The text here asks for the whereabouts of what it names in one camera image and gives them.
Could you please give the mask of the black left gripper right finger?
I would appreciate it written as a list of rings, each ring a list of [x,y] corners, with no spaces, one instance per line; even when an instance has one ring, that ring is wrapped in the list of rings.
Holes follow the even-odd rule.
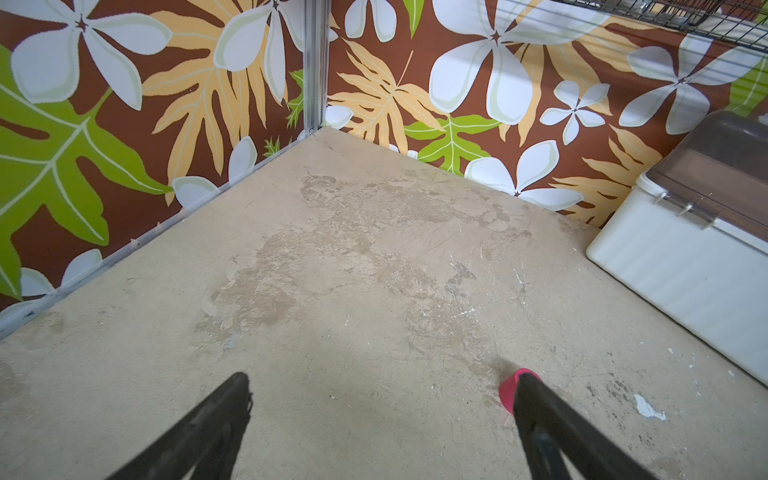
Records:
[[[654,475],[570,407],[531,371],[517,371],[513,416],[534,479],[569,479],[570,461],[585,479]]]

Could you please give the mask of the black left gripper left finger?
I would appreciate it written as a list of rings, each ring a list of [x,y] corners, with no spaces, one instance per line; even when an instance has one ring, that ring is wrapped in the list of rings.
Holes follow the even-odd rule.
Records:
[[[112,479],[230,479],[251,419],[249,377],[236,372]]]

